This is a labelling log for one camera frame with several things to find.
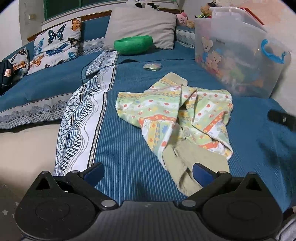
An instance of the khaki pants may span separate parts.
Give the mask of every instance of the khaki pants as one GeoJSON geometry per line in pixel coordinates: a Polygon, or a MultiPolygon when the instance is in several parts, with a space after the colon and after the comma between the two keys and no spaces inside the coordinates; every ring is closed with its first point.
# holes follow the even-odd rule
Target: khaki pants
{"type": "Polygon", "coordinates": [[[193,178],[192,167],[200,163],[213,172],[229,172],[226,158],[210,152],[188,140],[178,141],[175,146],[168,144],[163,151],[163,160],[180,192],[190,196],[200,190],[201,185],[193,178]]]}

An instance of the gray pillow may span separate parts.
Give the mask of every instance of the gray pillow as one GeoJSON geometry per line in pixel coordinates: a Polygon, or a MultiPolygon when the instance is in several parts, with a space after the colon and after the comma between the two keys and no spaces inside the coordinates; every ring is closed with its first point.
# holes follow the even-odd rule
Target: gray pillow
{"type": "Polygon", "coordinates": [[[112,10],[104,50],[115,50],[114,41],[138,35],[150,35],[155,47],[173,49],[176,15],[147,11],[144,8],[116,7],[112,10]]]}

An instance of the window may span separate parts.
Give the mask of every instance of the window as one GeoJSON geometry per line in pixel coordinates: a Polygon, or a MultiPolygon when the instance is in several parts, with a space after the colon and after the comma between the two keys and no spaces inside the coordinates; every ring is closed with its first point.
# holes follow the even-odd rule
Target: window
{"type": "Polygon", "coordinates": [[[106,1],[110,0],[44,0],[44,18],[48,20],[80,7],[106,1]]]}

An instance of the white wall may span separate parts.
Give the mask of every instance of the white wall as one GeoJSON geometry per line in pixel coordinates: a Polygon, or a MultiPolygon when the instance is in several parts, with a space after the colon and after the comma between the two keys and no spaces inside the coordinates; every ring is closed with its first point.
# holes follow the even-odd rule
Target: white wall
{"type": "Polygon", "coordinates": [[[0,13],[0,61],[22,46],[18,4],[15,0],[0,13]]]}
{"type": "Polygon", "coordinates": [[[19,0],[20,34],[23,45],[27,38],[42,31],[44,22],[43,0],[19,0]],[[29,14],[35,14],[35,19],[29,19],[29,14]]]}

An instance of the clear plastic storage box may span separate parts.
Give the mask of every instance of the clear plastic storage box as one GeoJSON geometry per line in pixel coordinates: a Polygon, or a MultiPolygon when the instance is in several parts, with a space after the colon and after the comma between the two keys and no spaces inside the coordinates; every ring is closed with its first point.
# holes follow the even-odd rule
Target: clear plastic storage box
{"type": "Polygon", "coordinates": [[[287,48],[264,30],[230,17],[195,21],[195,60],[234,95],[268,98],[287,48]]]}
{"type": "Polygon", "coordinates": [[[231,17],[233,20],[239,20],[266,31],[261,22],[244,9],[238,7],[211,7],[210,10],[212,11],[212,18],[231,17]]]}

